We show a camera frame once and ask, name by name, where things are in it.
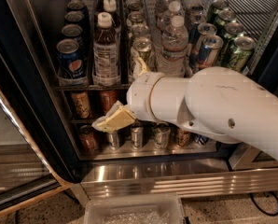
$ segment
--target black cable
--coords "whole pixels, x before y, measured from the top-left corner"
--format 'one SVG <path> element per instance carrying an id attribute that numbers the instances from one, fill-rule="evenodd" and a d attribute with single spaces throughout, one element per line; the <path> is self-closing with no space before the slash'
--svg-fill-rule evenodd
<path id="1" fill-rule="evenodd" d="M 273 193 L 272 191 L 269 191 L 268 193 L 270 193 L 274 198 L 275 200 L 277 201 L 278 203 L 278 197 L 275 193 Z M 270 216 L 270 217 L 276 217 L 278 216 L 278 211 L 276 213 L 268 213 L 266 211 L 264 211 L 258 204 L 257 202 L 255 201 L 254 199 L 254 196 L 253 196 L 253 193 L 249 193 L 250 197 L 251 197 L 251 201 L 252 203 L 255 205 L 255 207 L 260 211 L 262 212 L 263 214 L 267 215 L 267 216 Z"/>

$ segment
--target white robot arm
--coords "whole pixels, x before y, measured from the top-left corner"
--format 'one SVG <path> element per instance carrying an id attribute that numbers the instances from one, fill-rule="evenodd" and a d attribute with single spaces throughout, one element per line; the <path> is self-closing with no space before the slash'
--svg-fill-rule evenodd
<path id="1" fill-rule="evenodd" d="M 127 101 L 140 120 L 170 122 L 226 144 L 245 142 L 278 160 L 278 98 L 235 71 L 211 67 L 191 78 L 146 72 Z"/>

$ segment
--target floor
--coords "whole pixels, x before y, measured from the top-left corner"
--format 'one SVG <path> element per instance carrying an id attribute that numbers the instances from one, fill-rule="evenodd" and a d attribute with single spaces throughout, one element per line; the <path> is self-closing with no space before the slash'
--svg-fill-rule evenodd
<path id="1" fill-rule="evenodd" d="M 277 212 L 277 202 L 269 193 L 255 194 L 254 199 L 263 210 Z M 182 202 L 190 224 L 278 224 L 278 216 L 269 217 L 258 211 L 249 195 L 183 199 Z M 80 204 L 62 192 L 21 209 L 17 223 L 13 213 L 0 217 L 0 224 L 83 224 L 84 213 Z"/>

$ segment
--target white bottle cap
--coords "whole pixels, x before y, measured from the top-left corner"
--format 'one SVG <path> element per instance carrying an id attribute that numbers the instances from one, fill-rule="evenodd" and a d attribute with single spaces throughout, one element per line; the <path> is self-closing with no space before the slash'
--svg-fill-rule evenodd
<path id="1" fill-rule="evenodd" d="M 178 1 L 173 1 L 169 4 L 168 9 L 172 12 L 179 11 L 180 3 Z"/>
<path id="2" fill-rule="evenodd" d="M 181 27 L 185 23 L 185 20 L 182 16 L 174 16 L 171 20 L 171 24 L 173 27 Z"/>
<path id="3" fill-rule="evenodd" d="M 104 0 L 104 10 L 107 12 L 113 12 L 117 10 L 117 1 Z"/>
<path id="4" fill-rule="evenodd" d="M 111 15 L 107 12 L 101 12 L 98 15 L 98 25 L 103 28 L 108 28 L 112 26 Z"/>

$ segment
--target plastic bin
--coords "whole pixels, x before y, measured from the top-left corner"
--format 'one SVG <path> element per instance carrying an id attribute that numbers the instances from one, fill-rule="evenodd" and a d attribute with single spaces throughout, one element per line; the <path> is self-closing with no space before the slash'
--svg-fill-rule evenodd
<path id="1" fill-rule="evenodd" d="M 128 223 L 153 223 L 147 219 L 152 215 L 161 217 L 167 224 L 183 224 L 184 212 L 181 200 L 175 193 L 143 194 L 122 197 L 111 197 L 89 201 L 84 216 L 84 224 L 105 224 L 120 218 L 129 219 Z"/>

